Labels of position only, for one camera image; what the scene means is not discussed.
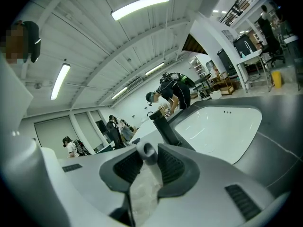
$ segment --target white shirt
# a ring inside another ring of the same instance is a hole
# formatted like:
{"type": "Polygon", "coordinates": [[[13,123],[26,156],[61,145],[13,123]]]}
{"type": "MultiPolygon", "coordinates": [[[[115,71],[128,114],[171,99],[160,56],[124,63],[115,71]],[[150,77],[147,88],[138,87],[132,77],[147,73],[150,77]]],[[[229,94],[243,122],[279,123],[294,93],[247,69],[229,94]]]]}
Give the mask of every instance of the white shirt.
{"type": "Polygon", "coordinates": [[[264,20],[267,19],[269,22],[271,21],[271,16],[268,13],[263,12],[261,16],[264,20]]]}
{"type": "Polygon", "coordinates": [[[125,123],[123,123],[123,121],[121,119],[118,119],[117,118],[117,126],[118,126],[118,129],[119,129],[119,132],[121,133],[122,129],[125,127],[125,123]]]}
{"type": "Polygon", "coordinates": [[[70,154],[70,153],[73,152],[75,157],[79,157],[80,156],[77,153],[77,147],[76,147],[76,145],[75,145],[74,142],[70,142],[70,143],[67,144],[67,151],[68,151],[68,154],[70,154]]]}

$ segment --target black vent grille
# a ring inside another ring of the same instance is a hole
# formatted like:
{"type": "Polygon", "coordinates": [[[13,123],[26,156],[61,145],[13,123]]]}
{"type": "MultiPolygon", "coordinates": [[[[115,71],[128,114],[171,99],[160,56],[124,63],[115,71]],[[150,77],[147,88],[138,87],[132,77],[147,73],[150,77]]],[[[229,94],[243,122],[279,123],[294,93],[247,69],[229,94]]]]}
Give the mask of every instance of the black vent grille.
{"type": "Polygon", "coordinates": [[[158,148],[158,166],[162,173],[163,185],[177,180],[185,170],[184,163],[169,152],[158,148]]]}
{"type": "Polygon", "coordinates": [[[143,161],[141,160],[139,153],[135,151],[123,160],[116,163],[114,165],[114,172],[119,177],[132,184],[136,176],[140,173],[142,165],[143,161]]]}
{"type": "Polygon", "coordinates": [[[260,208],[240,186],[235,184],[225,187],[225,189],[247,221],[261,212],[260,208]]]}
{"type": "Polygon", "coordinates": [[[63,166],[62,169],[64,172],[70,172],[76,169],[81,168],[82,166],[80,164],[74,164],[74,165],[69,165],[69,166],[63,166]]]}

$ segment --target black cap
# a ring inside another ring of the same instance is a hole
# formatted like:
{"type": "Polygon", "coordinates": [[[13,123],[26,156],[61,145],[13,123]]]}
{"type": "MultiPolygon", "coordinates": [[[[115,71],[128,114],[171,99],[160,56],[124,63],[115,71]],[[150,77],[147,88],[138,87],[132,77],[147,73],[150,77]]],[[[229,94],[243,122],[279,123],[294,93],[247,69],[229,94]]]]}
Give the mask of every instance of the black cap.
{"type": "Polygon", "coordinates": [[[146,98],[146,101],[148,101],[148,102],[150,102],[151,103],[151,95],[152,95],[153,93],[147,93],[146,94],[146,96],[145,96],[145,98],[146,98]]]}
{"type": "Polygon", "coordinates": [[[41,39],[39,38],[39,26],[33,21],[24,21],[21,25],[26,29],[27,33],[24,36],[25,43],[27,43],[28,50],[24,51],[24,62],[28,58],[28,54],[31,53],[31,62],[35,63],[40,56],[41,39]]]}

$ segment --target white basin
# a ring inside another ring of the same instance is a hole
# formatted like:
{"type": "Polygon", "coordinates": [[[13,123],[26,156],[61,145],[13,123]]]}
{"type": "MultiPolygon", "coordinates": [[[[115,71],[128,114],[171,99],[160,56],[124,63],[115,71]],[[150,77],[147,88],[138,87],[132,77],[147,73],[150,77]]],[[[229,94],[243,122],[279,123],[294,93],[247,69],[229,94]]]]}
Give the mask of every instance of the white basin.
{"type": "Polygon", "coordinates": [[[199,153],[236,163],[252,142],[262,120],[254,108],[204,107],[175,130],[199,153]]]}

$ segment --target black hair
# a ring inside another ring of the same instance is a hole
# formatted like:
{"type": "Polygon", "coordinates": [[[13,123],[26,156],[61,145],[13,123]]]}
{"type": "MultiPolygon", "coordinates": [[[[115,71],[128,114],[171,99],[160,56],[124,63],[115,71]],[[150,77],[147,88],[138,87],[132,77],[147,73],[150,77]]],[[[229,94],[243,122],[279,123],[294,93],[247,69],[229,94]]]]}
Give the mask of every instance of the black hair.
{"type": "Polygon", "coordinates": [[[267,7],[265,5],[261,6],[262,10],[267,13],[267,7]]]}
{"type": "Polygon", "coordinates": [[[116,124],[118,124],[118,122],[117,122],[117,118],[116,118],[116,117],[114,117],[113,115],[110,115],[110,116],[109,116],[109,120],[111,121],[111,120],[112,120],[112,118],[114,118],[115,123],[116,123],[116,124]]]}
{"type": "Polygon", "coordinates": [[[70,139],[70,137],[66,136],[63,138],[62,142],[63,142],[63,147],[66,147],[65,142],[67,141],[67,143],[72,142],[72,140],[70,139]]]}

